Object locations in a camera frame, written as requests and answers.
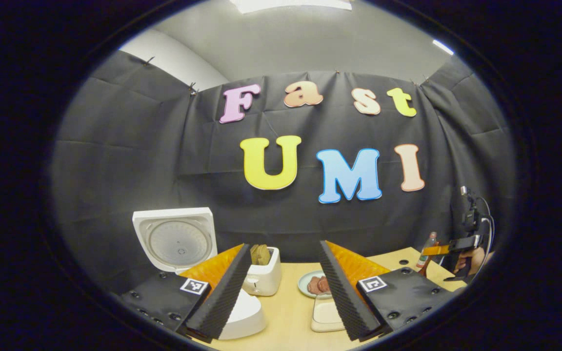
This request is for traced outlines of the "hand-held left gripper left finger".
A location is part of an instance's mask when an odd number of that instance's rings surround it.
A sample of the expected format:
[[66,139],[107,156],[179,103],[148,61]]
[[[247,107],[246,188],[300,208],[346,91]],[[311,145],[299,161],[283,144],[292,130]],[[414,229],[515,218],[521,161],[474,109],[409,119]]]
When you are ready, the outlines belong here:
[[181,274],[158,273],[119,300],[151,324],[209,344],[227,324],[251,262],[250,245],[240,244]]

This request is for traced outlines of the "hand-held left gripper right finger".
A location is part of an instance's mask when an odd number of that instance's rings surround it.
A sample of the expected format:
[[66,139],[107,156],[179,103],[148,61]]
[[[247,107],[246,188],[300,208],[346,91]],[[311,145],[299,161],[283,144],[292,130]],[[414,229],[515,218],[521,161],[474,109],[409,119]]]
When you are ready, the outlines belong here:
[[326,240],[319,260],[350,340],[397,331],[455,297],[410,267],[389,270]]

